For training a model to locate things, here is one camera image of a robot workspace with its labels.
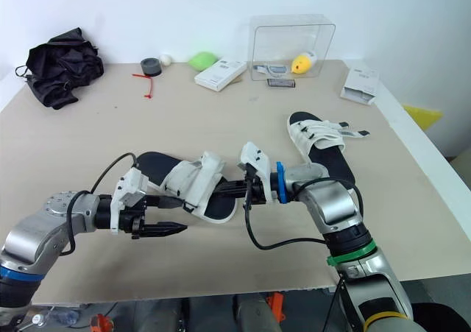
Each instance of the yellow band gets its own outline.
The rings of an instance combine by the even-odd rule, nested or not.
[[[405,314],[401,314],[396,311],[383,311],[383,312],[378,312],[377,314],[374,314],[365,321],[365,324],[363,325],[363,332],[366,332],[368,327],[374,322],[379,319],[384,319],[385,317],[400,317],[401,319],[408,319],[408,317]]]

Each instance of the yellow toy duck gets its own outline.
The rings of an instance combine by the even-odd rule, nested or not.
[[[291,72],[295,74],[303,74],[309,71],[317,61],[317,56],[312,51],[303,52],[296,57],[291,64]]]

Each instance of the white ball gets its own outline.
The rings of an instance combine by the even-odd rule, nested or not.
[[[160,63],[162,63],[164,66],[170,66],[171,63],[171,57],[168,56],[167,54],[162,54],[159,56]]]

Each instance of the blue ring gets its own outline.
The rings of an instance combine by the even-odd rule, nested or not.
[[[0,277],[2,278],[22,280],[23,282],[38,282],[39,280],[43,280],[44,276],[45,275],[31,275],[29,273],[16,272],[7,267],[0,266]]]
[[[281,203],[288,203],[288,196],[286,196],[286,184],[285,184],[285,168],[280,161],[277,161],[277,173],[278,173],[278,194],[280,195]]]

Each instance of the clear acrylic box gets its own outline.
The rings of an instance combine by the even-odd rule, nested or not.
[[[336,26],[323,15],[259,15],[250,21],[249,72],[252,80],[319,75]],[[291,73],[293,59],[314,52],[316,62],[304,74]]]

